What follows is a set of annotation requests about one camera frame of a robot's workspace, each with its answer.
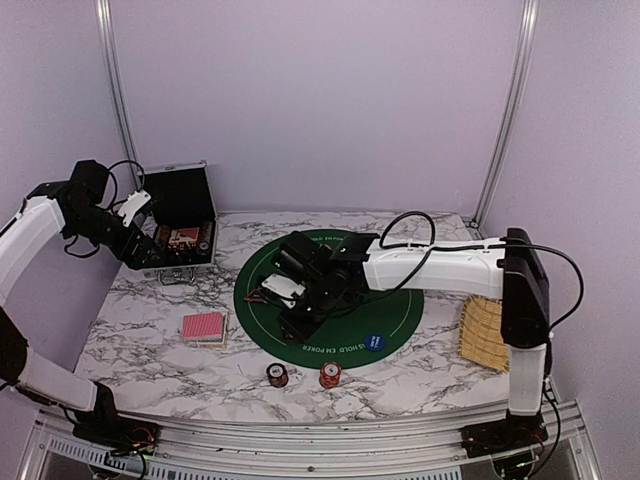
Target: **case lid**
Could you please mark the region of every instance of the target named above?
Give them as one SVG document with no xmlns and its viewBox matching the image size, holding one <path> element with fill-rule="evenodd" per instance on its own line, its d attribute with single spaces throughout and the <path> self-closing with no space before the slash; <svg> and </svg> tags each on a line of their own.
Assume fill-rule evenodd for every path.
<svg viewBox="0 0 640 480">
<path fill-rule="evenodd" d="M 185 228 L 205 219 L 216 219 L 206 164 L 163 167 L 146 173 L 145 177 L 144 189 L 151 194 L 158 225 Z"/>
</svg>

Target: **purple wall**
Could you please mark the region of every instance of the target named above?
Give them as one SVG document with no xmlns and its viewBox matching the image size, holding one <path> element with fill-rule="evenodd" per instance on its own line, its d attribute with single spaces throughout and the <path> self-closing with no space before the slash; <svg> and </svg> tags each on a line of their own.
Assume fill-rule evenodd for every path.
<svg viewBox="0 0 640 480">
<path fill-rule="evenodd" d="M 553 377 L 578 398 L 603 478 L 638 478 L 640 3 L 542 2 L 524 100 L 487 220 L 527 228 L 581 266 L 586 298 L 557 330 Z M 544 259 L 552 311 L 576 289 Z"/>
<path fill-rule="evenodd" d="M 522 2 L 112 4 L 140 160 L 222 210 L 475 208 Z"/>
<path fill-rule="evenodd" d="M 0 223 L 40 182 L 68 178 L 76 160 L 122 158 L 92 2 L 3 2 L 0 110 Z M 7 311 L 35 349 L 73 368 L 118 263 L 106 251 L 73 259 L 62 245 L 43 249 Z M 37 408 L 5 390 L 0 412 L 0 476 L 14 478 Z"/>
</svg>

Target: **marble table surface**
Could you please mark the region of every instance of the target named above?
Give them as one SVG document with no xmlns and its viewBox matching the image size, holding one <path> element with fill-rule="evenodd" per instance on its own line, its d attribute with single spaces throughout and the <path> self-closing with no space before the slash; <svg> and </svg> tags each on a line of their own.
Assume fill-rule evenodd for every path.
<svg viewBox="0 0 640 480">
<path fill-rule="evenodd" d="M 202 420 L 316 422 L 396 417 L 505 400 L 508 377 L 458 357 L 464 296 L 425 292 L 418 329 L 384 360 L 343 372 L 324 390 L 318 371 L 287 365 L 289 384 L 269 385 L 276 361 L 244 332 L 233 288 L 244 262 L 291 232 L 339 228 L 382 232 L 389 213 L 237 213 L 219 219 L 216 265 L 195 285 L 162 286 L 123 266 L 93 325 L 76 373 L 111 387 L 122 411 Z M 435 215 L 439 240 L 470 240 L 457 215 Z M 424 220 L 407 219 L 394 236 L 428 240 Z M 182 318 L 228 310 L 225 350 L 186 346 Z"/>
</svg>

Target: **wire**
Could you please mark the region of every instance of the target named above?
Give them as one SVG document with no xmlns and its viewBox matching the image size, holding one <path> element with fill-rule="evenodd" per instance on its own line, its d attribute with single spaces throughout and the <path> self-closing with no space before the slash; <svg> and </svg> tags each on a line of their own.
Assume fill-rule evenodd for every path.
<svg viewBox="0 0 640 480">
<path fill-rule="evenodd" d="M 100 251 L 100 245 L 98 245 L 94 250 L 90 251 L 89 253 L 74 253 L 69 251 L 69 249 L 71 247 L 73 247 L 76 242 L 78 241 L 78 238 L 80 238 L 78 235 L 76 235 L 73 240 L 71 240 L 71 243 L 68 243 L 67 245 L 64 246 L 64 253 L 66 253 L 67 255 L 71 255 L 72 257 L 76 257 L 76 258 L 90 258 L 93 257 L 96 253 L 98 253 Z"/>
<path fill-rule="evenodd" d="M 378 241 L 378 244 L 380 245 L 380 248 L 382 248 L 383 250 L 387 250 L 387 249 L 390 249 L 390 248 L 408 247 L 409 246 L 409 243 L 394 243 L 394 244 L 391 244 L 391 245 L 384 245 L 384 239 L 387 238 L 387 235 L 389 234 L 391 229 L 393 227 L 395 227 L 400 221 L 404 220 L 405 218 L 409 218 L 409 217 L 426 218 L 427 221 L 429 222 L 429 226 L 431 227 L 431 238 L 429 239 L 429 243 L 427 245 L 425 245 L 424 243 L 412 243 L 411 245 L 416 246 L 416 247 L 428 247 L 428 246 L 434 244 L 434 242 L 436 241 L 436 224 L 433 221 L 433 218 L 431 218 L 431 216 L 428 213 L 420 212 L 419 210 L 412 210 L 410 212 L 405 212 L 402 215 L 398 215 L 396 218 L 391 220 L 391 223 L 389 223 L 389 225 L 387 225 L 387 228 L 384 229 L 384 232 L 382 232 L 382 235 L 380 236 L 380 240 Z"/>
<path fill-rule="evenodd" d="M 138 477 L 138 480 L 144 480 L 144 477 L 147 475 L 147 460 L 144 458 L 144 454 L 138 450 L 138 456 L 140 460 L 142 460 L 142 473 Z"/>
<path fill-rule="evenodd" d="M 118 179 L 111 170 L 107 170 L 107 173 L 109 173 L 109 177 L 113 179 L 113 196 L 111 197 L 109 205 L 107 205 L 107 210 L 111 210 L 116 203 L 116 198 L 118 198 Z"/>
<path fill-rule="evenodd" d="M 560 412 L 558 411 L 558 407 L 556 407 L 556 404 L 554 403 L 554 401 L 551 400 L 546 390 L 543 390 L 542 394 L 544 395 L 544 398 L 547 399 L 547 402 L 549 402 L 549 404 L 551 405 L 551 408 L 553 408 L 553 413 L 556 414 L 556 420 L 558 422 L 558 432 L 556 433 L 556 439 L 553 442 L 553 446 L 551 447 L 551 450 L 549 450 L 549 454 L 544 458 L 544 460 L 542 460 L 540 465 L 538 465 L 538 467 L 533 472 L 531 472 L 531 475 L 529 475 L 529 478 L 533 478 L 535 475 L 537 475 L 540 472 L 540 470 L 542 470 L 544 466 L 549 462 L 549 460 L 551 459 L 551 457 L 553 456 L 553 454 L 558 448 L 558 444 L 560 443 L 560 435 L 562 434 L 562 419 L 560 418 Z"/>
<path fill-rule="evenodd" d="M 556 255 L 558 257 L 561 257 L 564 260 L 566 260 L 567 263 L 569 263 L 569 265 L 571 265 L 571 267 L 573 268 L 573 271 L 576 274 L 576 277 L 578 278 L 578 284 L 579 284 L 578 298 L 576 299 L 573 306 L 569 310 L 567 310 L 567 312 L 564 315 L 560 316 L 558 320 L 556 320 L 549 326 L 549 332 L 551 332 L 551 330 L 553 330 L 555 327 L 557 327 L 562 322 L 564 322 L 567 318 L 573 315 L 575 311 L 578 309 L 578 307 L 580 307 L 580 304 L 584 299 L 584 277 L 582 276 L 582 272 L 580 271 L 580 267 L 578 267 L 578 264 L 566 253 L 560 250 L 557 250 L 555 248 L 547 247 L 545 245 L 533 245 L 533 244 L 515 244 L 515 245 L 499 244 L 499 245 L 489 245 L 488 248 L 491 250 L 500 249 L 500 248 L 505 248 L 505 249 L 506 248 L 525 248 L 529 250 L 539 250 L 541 252 L 547 252 L 547 253 Z"/>
<path fill-rule="evenodd" d="M 71 418 L 71 415 L 69 415 L 69 410 L 66 407 L 63 407 L 62 405 L 60 405 L 60 408 L 64 412 L 64 416 L 69 421 L 69 423 L 71 423 L 74 427 L 77 427 L 80 425 L 77 421 Z"/>
<path fill-rule="evenodd" d="M 116 168 L 119 165 L 135 165 L 136 168 L 138 169 L 138 173 L 140 173 L 140 190 L 144 189 L 144 182 L 146 180 L 146 174 L 144 172 L 144 168 L 142 165 L 140 165 L 138 162 L 134 161 L 134 160 L 120 160 L 119 162 L 114 163 L 113 165 L 111 165 L 108 170 L 111 171 L 114 168 Z"/>
</svg>

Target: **robotic arm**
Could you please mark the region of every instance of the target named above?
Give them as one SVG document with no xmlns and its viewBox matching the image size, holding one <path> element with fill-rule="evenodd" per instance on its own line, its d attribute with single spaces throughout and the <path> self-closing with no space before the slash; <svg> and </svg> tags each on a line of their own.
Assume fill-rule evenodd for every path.
<svg viewBox="0 0 640 480">
<path fill-rule="evenodd" d="M 286 276 L 262 283 L 284 307 L 283 339 L 304 343 L 324 320 L 358 305 L 370 291 L 446 290 L 502 299 L 501 334 L 510 353 L 509 408 L 504 420 L 462 430 L 470 457 L 537 444 L 548 434 L 540 412 L 549 373 L 549 281 L 524 230 L 504 238 L 433 245 L 382 246 L 376 234 L 352 234 L 332 251 L 300 232 L 273 259 Z"/>
<path fill-rule="evenodd" d="M 136 437 L 134 429 L 143 426 L 155 432 L 157 426 L 120 417 L 108 387 L 40 356 L 4 310 L 24 269 L 60 233 L 64 238 L 81 235 L 96 246 L 105 245 L 132 269 L 162 261 L 163 253 L 153 239 L 132 222 L 148 204 L 149 194 L 130 195 L 118 214 L 113 214 L 98 206 L 108 177 L 108 169 L 94 160 L 78 162 L 68 181 L 42 184 L 29 194 L 0 231 L 0 379 L 36 401 L 73 410 L 77 436 L 121 448 L 126 436 Z"/>
</svg>

